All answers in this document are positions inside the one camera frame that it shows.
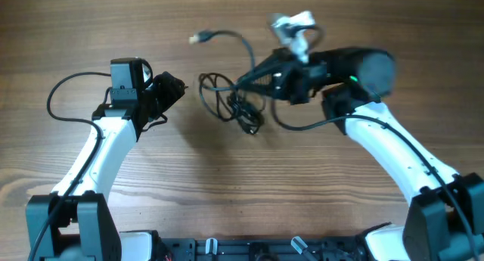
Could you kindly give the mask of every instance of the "wood grain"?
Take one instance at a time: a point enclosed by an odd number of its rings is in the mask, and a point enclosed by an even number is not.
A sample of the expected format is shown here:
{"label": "wood grain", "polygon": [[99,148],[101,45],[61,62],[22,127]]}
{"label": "wood grain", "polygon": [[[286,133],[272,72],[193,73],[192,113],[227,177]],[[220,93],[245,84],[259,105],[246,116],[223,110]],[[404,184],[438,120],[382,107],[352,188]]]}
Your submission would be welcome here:
{"label": "wood grain", "polygon": [[[89,127],[52,120],[45,99],[71,73],[109,70],[116,57],[146,58],[191,88],[126,157],[109,199],[119,230],[163,237],[350,235],[403,223],[395,183],[336,127],[288,132],[268,117],[249,136],[214,120],[196,93],[198,73],[236,77],[247,53],[231,39],[189,46],[203,29],[243,33],[262,60],[277,46],[271,12],[314,13],[327,29],[320,50],[391,51],[399,78],[386,102],[431,152],[463,174],[484,176],[484,6],[481,0],[0,0],[0,259],[25,259],[24,209],[72,165]],[[109,79],[60,88],[54,111],[86,117]],[[281,104],[295,125],[323,118],[320,99]]]}

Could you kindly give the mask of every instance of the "black cable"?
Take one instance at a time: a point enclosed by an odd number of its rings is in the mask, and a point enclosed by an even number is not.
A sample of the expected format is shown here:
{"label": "black cable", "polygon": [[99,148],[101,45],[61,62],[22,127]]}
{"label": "black cable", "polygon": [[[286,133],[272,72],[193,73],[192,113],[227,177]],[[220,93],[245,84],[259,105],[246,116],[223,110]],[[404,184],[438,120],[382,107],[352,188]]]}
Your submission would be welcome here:
{"label": "black cable", "polygon": [[424,155],[397,129],[393,128],[390,124],[381,121],[379,119],[373,118],[373,117],[367,117],[367,116],[362,116],[362,115],[345,115],[341,117],[335,117],[330,120],[324,120],[320,122],[313,123],[311,125],[307,126],[300,126],[300,127],[295,127],[295,126],[290,126],[287,125],[286,123],[283,123],[279,120],[277,112],[276,112],[276,106],[275,106],[275,99],[272,99],[271,101],[271,115],[274,118],[274,121],[281,127],[292,130],[292,131],[305,131],[308,129],[314,129],[319,126],[326,125],[328,123],[335,123],[336,121],[341,121],[341,120],[347,120],[347,119],[360,119],[360,120],[367,120],[371,121],[374,123],[377,123],[381,125],[384,129],[388,129],[389,131],[393,132],[395,135],[397,135],[404,143],[406,143],[407,146],[409,146],[410,149],[417,155],[417,157],[422,161],[422,163],[425,165],[425,167],[429,170],[430,174],[432,174],[437,182],[441,185],[442,190],[444,193],[447,195],[448,199],[451,201],[452,205],[455,208],[455,211],[459,215],[459,218],[461,219],[462,225],[464,227],[464,230],[466,232],[467,239],[469,240],[469,245],[470,245],[470,250],[473,253],[473,258],[476,261],[479,261],[479,253],[477,252],[476,244],[474,243],[474,238],[472,234],[472,229],[470,227],[469,221],[467,220],[466,216],[464,215],[464,212],[461,209],[461,206],[459,203],[455,200],[454,195],[449,191],[447,188],[446,183],[440,177],[440,175],[437,173],[436,169],[434,166],[432,166],[429,161],[425,158]]}
{"label": "black cable", "polygon": [[81,170],[77,173],[76,177],[72,180],[71,184],[69,185],[69,188],[67,188],[67,190],[64,192],[62,197],[60,197],[59,201],[55,204],[52,211],[48,214],[48,218],[45,220],[44,224],[42,225],[40,232],[37,235],[36,242],[33,244],[32,249],[30,250],[29,259],[28,259],[30,261],[34,260],[34,258],[36,256],[36,252],[39,249],[40,242],[42,241],[42,238],[44,237],[44,233],[47,231],[47,228],[49,227],[49,225],[52,224],[53,219],[55,219],[57,217],[57,214],[59,213],[59,211],[62,207],[62,203],[67,199],[67,197],[69,197],[70,193],[79,184],[80,179],[84,175],[85,171],[88,169],[88,166],[91,163],[92,159],[94,158],[94,155],[96,155],[96,152],[98,152],[98,149],[101,146],[102,130],[94,122],[92,122],[90,120],[80,119],[80,118],[58,117],[55,114],[53,114],[52,110],[51,110],[52,95],[54,95],[55,91],[59,88],[59,86],[61,86],[64,82],[66,82],[67,80],[72,79],[74,77],[87,76],[87,75],[111,76],[108,73],[98,73],[98,72],[75,73],[73,75],[68,76],[65,79],[62,79],[58,84],[56,84],[54,86],[54,88],[51,90],[51,93],[48,95],[48,98],[47,98],[47,112],[52,118],[54,118],[55,120],[66,121],[66,122],[78,122],[78,123],[89,124],[96,129],[98,136],[96,138],[95,146],[92,149],[91,153],[89,154],[89,156],[88,156],[87,160],[85,161],[84,165],[82,165]]}
{"label": "black cable", "polygon": [[106,102],[107,102],[107,95],[109,95],[109,93],[111,92],[112,89],[113,89],[113,87],[107,87],[106,93],[104,94],[104,100],[103,100],[103,103],[102,104],[106,104]]}
{"label": "black cable", "polygon": [[[231,30],[218,30],[215,32],[211,32],[209,30],[202,31],[197,34],[197,42],[207,42],[211,38],[215,36],[231,36],[238,38],[247,49],[250,57],[250,71],[249,73],[253,73],[256,67],[256,59],[254,57],[252,46],[250,43],[239,33]],[[218,87],[218,80],[223,79],[227,84],[228,87]],[[250,102],[246,100],[246,93],[241,92],[238,90],[238,86],[244,83],[243,79],[240,79],[237,83],[233,83],[230,79],[220,73],[202,73],[198,77],[200,87],[199,87],[199,94],[200,100],[202,101],[203,106],[215,117],[219,118],[223,122],[228,122],[232,120],[237,120],[242,130],[245,133],[254,135],[256,134],[262,124],[264,123],[263,116],[261,112],[265,108],[265,98],[263,99],[263,105],[261,110],[257,110]],[[208,86],[205,84],[205,81],[208,80],[212,86]],[[203,89],[210,90],[216,93],[216,112],[210,108],[210,106],[205,101],[203,96]],[[226,98],[226,102],[223,100],[220,92],[231,92],[230,95]],[[228,111],[229,117],[224,117],[220,111],[220,104]]]}
{"label": "black cable", "polygon": [[164,114],[160,114],[160,117],[163,118],[162,121],[156,121],[156,122],[151,123],[146,129],[142,129],[141,132],[147,132],[150,128],[152,128],[154,126],[158,126],[158,125],[161,125],[161,124],[168,122],[168,117],[166,117]]}

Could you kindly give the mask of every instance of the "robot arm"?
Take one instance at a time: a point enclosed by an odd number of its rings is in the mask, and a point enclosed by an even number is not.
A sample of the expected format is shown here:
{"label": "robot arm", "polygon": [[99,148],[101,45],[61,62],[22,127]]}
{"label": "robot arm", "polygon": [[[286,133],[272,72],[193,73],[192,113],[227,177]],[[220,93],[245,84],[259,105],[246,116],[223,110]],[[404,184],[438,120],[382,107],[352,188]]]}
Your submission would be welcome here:
{"label": "robot arm", "polygon": [[[383,102],[371,102],[357,107],[353,114],[377,118],[401,132],[438,169],[446,184],[453,182],[453,176],[458,175],[455,169],[438,160],[408,133]],[[366,149],[392,177],[409,206],[412,198],[419,195],[422,188],[441,187],[415,152],[393,132],[371,121],[359,119],[346,120],[345,129],[346,134]]]}
{"label": "robot arm", "polygon": [[[103,141],[99,151],[82,177],[82,182],[76,187],[72,196],[81,196],[86,191],[102,193],[108,199],[114,179],[125,156],[136,144],[136,130],[132,120],[122,117],[103,117],[95,123],[103,131]],[[82,165],[95,145],[97,132],[92,128],[88,141],[77,157],[67,175],[52,189],[52,193],[63,195],[73,177],[81,170]]]}

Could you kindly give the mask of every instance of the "cable plug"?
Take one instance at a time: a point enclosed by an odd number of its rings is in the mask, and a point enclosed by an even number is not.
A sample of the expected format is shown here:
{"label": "cable plug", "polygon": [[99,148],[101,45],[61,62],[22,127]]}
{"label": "cable plug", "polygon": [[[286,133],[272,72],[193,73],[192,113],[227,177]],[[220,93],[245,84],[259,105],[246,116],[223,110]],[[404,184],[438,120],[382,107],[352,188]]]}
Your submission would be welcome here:
{"label": "cable plug", "polygon": [[188,39],[188,42],[193,45],[196,43],[207,42],[213,37],[213,31],[210,30],[202,30],[199,33],[196,33],[192,37]]}

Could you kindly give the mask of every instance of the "wooden table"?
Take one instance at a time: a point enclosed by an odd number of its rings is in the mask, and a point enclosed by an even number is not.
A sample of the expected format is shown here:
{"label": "wooden table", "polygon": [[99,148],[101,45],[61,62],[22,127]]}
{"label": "wooden table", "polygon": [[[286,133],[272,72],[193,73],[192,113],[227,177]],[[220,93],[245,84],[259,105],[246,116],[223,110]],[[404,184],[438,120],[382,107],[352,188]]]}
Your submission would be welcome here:
{"label": "wooden table", "polygon": [[[399,64],[392,112],[431,152],[463,174],[484,176],[484,6],[481,0],[0,0],[0,259],[29,251],[24,210],[76,159],[90,128],[50,118],[60,79],[109,71],[117,57],[146,58],[190,88],[142,135],[109,198],[119,231],[165,238],[353,235],[403,223],[407,204],[392,179],[335,126],[288,132],[267,115],[257,136],[202,107],[196,78],[248,68],[233,39],[190,46],[203,29],[237,30],[261,61],[278,46],[265,17],[310,10],[326,27],[319,50],[377,46]],[[72,80],[54,97],[61,116],[89,118],[107,78]],[[324,118],[321,98],[288,107],[303,125]]]}

